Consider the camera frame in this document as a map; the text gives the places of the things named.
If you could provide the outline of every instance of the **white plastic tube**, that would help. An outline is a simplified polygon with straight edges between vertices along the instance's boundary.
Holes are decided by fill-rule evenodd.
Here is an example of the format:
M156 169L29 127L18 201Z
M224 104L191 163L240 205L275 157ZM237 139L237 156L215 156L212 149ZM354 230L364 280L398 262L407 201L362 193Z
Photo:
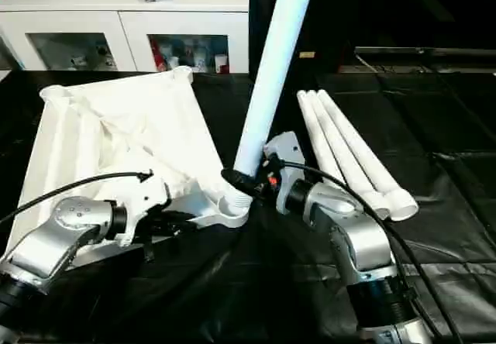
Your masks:
M398 185L327 92L319 91L318 97L365 174L375 188L384 195L384 199L389 204L391 219L400 221L412 217L419 210L415 199Z
M315 114L312 104L310 103L311 93L317 97L315 91L309 91L308 94L305 93L305 91L299 91L297 93L297 98L303 119L305 120L305 125L307 126L308 136L310 136L310 143L315 153L315 157L317 158L317 163L322 171L334 176L336 179L344 181L336 159L334 158L331 148L326 141L324 132L319 125L317 115ZM331 182L327 179L324 179L324 182L331 184Z
M244 174L257 172L309 1L276 1L234 164ZM226 199L249 207L252 198L233 191Z
M329 144L347 184L372 207L380 218L387 218L390 215L388 203L383 195L376 191L370 183L362 167L360 167L355 156L351 153L346 141L324 109L320 98L317 97L314 91L310 91L307 98L317 116L320 128L324 132L326 143Z

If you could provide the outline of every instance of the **black table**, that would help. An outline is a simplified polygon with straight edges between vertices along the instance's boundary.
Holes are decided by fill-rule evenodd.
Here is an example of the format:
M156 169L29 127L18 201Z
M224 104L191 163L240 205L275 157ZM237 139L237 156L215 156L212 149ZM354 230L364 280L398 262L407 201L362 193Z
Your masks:
M3 214L16 206L22 187L43 107L38 91L128 75L12 72L0 84ZM392 74L379 81L344 74L299 86L333 95L415 195L420 212L396 229L466 338L496 340L496 78ZM236 155L251 88L243 75L195 76L195 94L226 166ZM272 130L294 130L315 165L290 84ZM297 218L254 205L240 230L203 229L157 245L155 254L152 263L137 250L66 273L26 319L26 341L353 339L356 322L326 241ZM424 285L406 268L447 334Z

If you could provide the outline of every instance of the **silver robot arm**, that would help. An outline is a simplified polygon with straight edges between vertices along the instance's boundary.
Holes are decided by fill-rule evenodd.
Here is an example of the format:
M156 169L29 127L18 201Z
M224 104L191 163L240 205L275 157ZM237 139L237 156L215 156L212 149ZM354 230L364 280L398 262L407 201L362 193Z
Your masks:
M112 201L71 197L58 202L46 222L26 234L0 262L0 273L48 294L76 252L124 232L127 211Z
M133 241L138 223L169 204L160 179L144 181L118 206L114 201L65 198L50 217L27 233L0 260L0 343L16 343L23 315L32 299L49 294L52 283L86 245Z
M234 170L222 175L236 189L275 204L281 214L294 213L314 232L329 239L339 275L358 321L360 338L380 344L427 344L431 339L411 303L391 252L388 237L350 194L327 184L312 184L302 170L282 160L305 163L293 132L265 147L266 184Z

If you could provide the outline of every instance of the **pipe end cap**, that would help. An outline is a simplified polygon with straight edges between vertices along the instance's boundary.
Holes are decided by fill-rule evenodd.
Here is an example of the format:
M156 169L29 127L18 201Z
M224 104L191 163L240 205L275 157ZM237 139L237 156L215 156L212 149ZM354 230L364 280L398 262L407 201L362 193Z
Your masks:
M384 220L390 215L389 204L381 193L378 191L367 191L360 193L360 195L372 207L381 220Z
M400 222L401 220L411 218L419 211L419 205L415 199L401 187L389 191L384 198L389 203L391 220L394 222Z

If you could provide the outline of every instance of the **black cable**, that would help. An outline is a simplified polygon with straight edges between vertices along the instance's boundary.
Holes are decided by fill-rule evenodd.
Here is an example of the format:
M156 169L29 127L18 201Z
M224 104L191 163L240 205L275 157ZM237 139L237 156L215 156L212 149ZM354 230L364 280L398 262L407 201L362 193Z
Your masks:
M393 253L394 259L397 261L396 267L398 268L398 275L401 278L401 281L405 285L406 288L408 288L408 282L406 280L406 272L405 272L405 267L403 267L403 264L400 263L400 259L398 256L398 253L394 249L393 245L391 244L391 252ZM436 324L432 320L432 318L429 316L427 313L426 309L423 307L422 302L419 300L419 296L417 296L417 293L415 292L415 296L412 299L412 304L415 310L417 311L418 315L422 317L422 320L425 322L427 327L429 327L430 332L432 335L438 339L442 340L443 336L441 335L441 332L436 327Z
M451 331L453 338L459 343L463 344L463 339L460 335L460 332L458 331L458 328L456 327L453 318L449 314L449 312L446 310L444 307L443 302L439 298L439 295L432 285L431 280L429 279L429 276L427 276L427 273L423 270L422 265L420 265L420 262L417 260L417 257L413 253L412 249L410 246L405 242L405 240L393 229L393 227L388 223L388 222L383 222L375 213L375 211L368 205L368 203L365 202L363 198L361 198L352 188L350 188L347 184L343 183L342 181L336 179L334 176L327 174L324 171L318 170L313 167L305 166L304 164L301 163L295 163L295 162L287 162L285 160L281 161L281 164L283 167L293 167L293 168L298 168L299 170L307 171L312 174L319 175L320 177L324 177L325 179L328 179L329 181L333 182L335 185L338 187L342 188L344 191L348 192L351 194L362 206L364 211L375 220L375 222L386 232L391 234L394 239L399 243L401 248L405 251L407 254L408 258L411 260L413 265L415 266L415 269L417 270L418 274L422 278L422 281L424 282L425 286L427 287L427 290L432 296L432 299L437 305L437 308L441 312L441 315L444 317L446 324L449 327L449 330Z
M148 174L143 173L143 172L116 172L114 174L103 174L103 175L88 177L88 178L83 179L83 180L75 181L74 183L64 185L63 187L59 187L58 189L55 189L53 191L49 191L48 193L41 195L38 198L35 198L32 201L29 201L22 206L19 206L17 209L12 211L7 216L0 218L0 226L4 222L7 222L11 218L13 218L14 216L20 214L21 212L24 212L28 208L31 208L35 205L38 205L40 202L43 202L43 201L47 200L48 198L55 197L56 195L58 195L60 193L63 193L65 191L69 191L70 189L74 189L75 187L80 187L81 185L89 184L89 183L92 183L94 181L112 179L115 177L137 177L139 179L139 181L143 182L152 176L153 176L153 172L151 172L151 171Z
M401 248L405 251L407 254L408 258L411 260L413 265L415 266L415 269L418 271L418 274L424 281L425 286L427 287L427 290L429 290L429 293L432 296L432 299L438 306L439 311L441 312L441 315L443 316L444 320L446 321L446 324L449 327L449 330L452 332L454 339L457 342L463 343L462 337L460 333L458 332L458 329L456 328L455 322L449 312L443 307L443 303L441 302L441 298L439 297L439 294L437 293L436 289L432 285L429 276L427 276L427 273L424 271L424 268L422 268L422 265L420 265L420 262L417 260L415 254L413 253L412 249L410 246L406 243L406 241L396 232L396 230L391 226L391 224L385 222L384 227L386 228L387 232L393 236L393 238L398 242L401 246Z

